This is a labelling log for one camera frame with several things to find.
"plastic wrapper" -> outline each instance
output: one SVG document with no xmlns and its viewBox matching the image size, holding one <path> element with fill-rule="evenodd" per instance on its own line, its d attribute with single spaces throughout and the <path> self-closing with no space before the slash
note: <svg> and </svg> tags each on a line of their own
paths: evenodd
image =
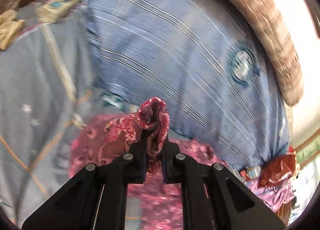
<svg viewBox="0 0 320 230">
<path fill-rule="evenodd" d="M 260 174 L 259 187 L 277 186 L 292 177 L 296 169 L 296 155 L 287 154 L 267 163 Z"/>
</svg>

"blue sticker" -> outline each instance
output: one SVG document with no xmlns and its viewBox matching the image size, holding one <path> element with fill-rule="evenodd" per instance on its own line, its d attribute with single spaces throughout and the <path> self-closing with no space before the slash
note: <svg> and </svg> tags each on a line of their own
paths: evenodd
<svg viewBox="0 0 320 230">
<path fill-rule="evenodd" d="M 243 86 L 253 84 L 260 75 L 256 55 L 249 45 L 244 44 L 238 44 L 229 50 L 227 70 L 232 79 Z"/>
</svg>

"purple cloth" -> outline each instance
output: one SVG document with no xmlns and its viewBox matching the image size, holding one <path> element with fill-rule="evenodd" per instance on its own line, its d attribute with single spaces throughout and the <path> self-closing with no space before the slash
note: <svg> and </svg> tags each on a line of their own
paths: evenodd
<svg viewBox="0 0 320 230">
<path fill-rule="evenodd" d="M 247 187 L 273 211 L 276 212 L 283 203 L 294 198 L 290 180 L 286 180 L 276 187 L 258 187 L 259 178 L 246 183 Z"/>
</svg>

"white wall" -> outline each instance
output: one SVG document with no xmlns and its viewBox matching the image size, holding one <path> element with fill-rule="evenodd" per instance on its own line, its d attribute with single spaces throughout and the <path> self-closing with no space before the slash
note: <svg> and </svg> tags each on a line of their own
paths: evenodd
<svg viewBox="0 0 320 230">
<path fill-rule="evenodd" d="M 320 39 L 304 0 L 274 0 L 289 29 L 304 77 L 304 95 L 292 108 L 293 147 L 320 127 Z"/>
</svg>

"star print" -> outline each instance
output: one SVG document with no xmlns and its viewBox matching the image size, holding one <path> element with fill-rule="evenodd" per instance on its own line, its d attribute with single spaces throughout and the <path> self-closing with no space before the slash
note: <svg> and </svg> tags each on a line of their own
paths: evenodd
<svg viewBox="0 0 320 230">
<path fill-rule="evenodd" d="M 23 104 L 22 105 L 22 110 L 26 113 L 30 113 L 32 112 L 32 109 L 31 109 L 31 106 L 30 105 L 27 105 L 27 104 Z"/>
<path fill-rule="evenodd" d="M 37 121 L 36 119 L 31 119 L 30 124 L 31 124 L 32 126 L 38 126 L 38 125 L 40 125 L 40 123 L 38 123 L 38 121 Z"/>
</svg>

